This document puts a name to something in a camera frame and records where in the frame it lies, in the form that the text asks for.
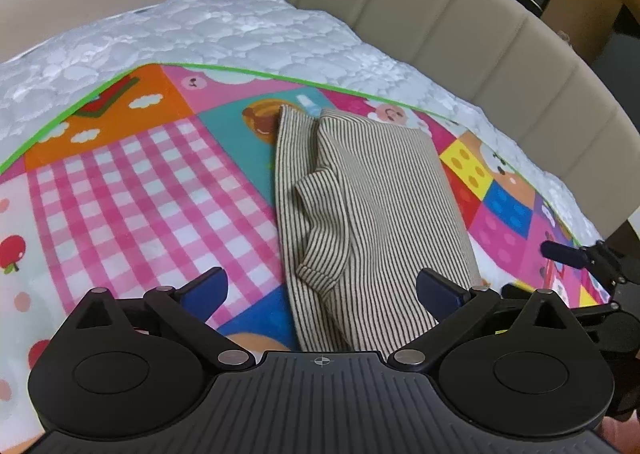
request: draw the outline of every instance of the play mat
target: play mat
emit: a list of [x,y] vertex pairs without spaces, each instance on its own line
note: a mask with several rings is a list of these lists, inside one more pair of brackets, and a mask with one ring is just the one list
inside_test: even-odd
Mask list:
[[317,84],[148,64],[103,84],[3,167],[0,450],[39,434],[26,393],[30,367],[92,287],[140,297],[220,265],[228,297],[209,325],[258,356],[296,348],[274,217],[283,104],[313,116],[338,108],[426,132],[484,283],[497,291],[507,283],[548,287],[571,307],[606,301],[586,272],[540,256],[545,239],[579,243],[542,196],[465,127]]

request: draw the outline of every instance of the folded shirt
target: folded shirt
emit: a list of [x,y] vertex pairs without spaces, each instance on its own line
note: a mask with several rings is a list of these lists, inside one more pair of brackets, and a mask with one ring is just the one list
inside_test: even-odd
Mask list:
[[481,283],[449,182],[425,133],[334,109],[284,106],[276,211],[296,332],[304,350],[386,358],[436,324],[418,303],[429,266]]

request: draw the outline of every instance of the beige headboard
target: beige headboard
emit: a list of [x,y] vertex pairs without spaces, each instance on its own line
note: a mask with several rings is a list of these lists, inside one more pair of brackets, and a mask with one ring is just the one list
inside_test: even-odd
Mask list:
[[640,135],[591,69],[514,0],[287,0],[480,106],[564,180],[604,236],[640,205]]

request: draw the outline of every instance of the pink gingham pattern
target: pink gingham pattern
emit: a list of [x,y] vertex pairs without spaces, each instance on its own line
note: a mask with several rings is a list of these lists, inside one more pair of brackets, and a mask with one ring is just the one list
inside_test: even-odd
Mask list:
[[140,297],[221,265],[230,286],[217,327],[282,282],[272,209],[195,117],[28,175],[66,312],[92,287]]

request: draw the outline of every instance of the white cloud print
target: white cloud print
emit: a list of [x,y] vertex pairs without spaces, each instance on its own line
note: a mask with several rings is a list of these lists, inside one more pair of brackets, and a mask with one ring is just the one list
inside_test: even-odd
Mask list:
[[266,78],[264,76],[244,74],[243,72],[218,71],[217,69],[193,69],[193,71],[203,72],[214,82],[226,85],[248,84],[249,82],[253,82],[254,80],[271,80],[270,78]]
[[86,143],[95,139],[98,134],[100,134],[100,129],[83,130],[78,134],[74,134],[73,138],[71,138],[71,143]]
[[147,108],[150,105],[156,105],[164,98],[162,94],[148,94],[146,96],[140,96],[134,101],[129,103],[129,108]]
[[44,143],[51,138],[59,138],[63,134],[65,134],[65,130],[69,128],[69,124],[66,121],[63,121],[59,125],[56,125],[51,129],[46,135],[40,138],[38,141],[40,143]]

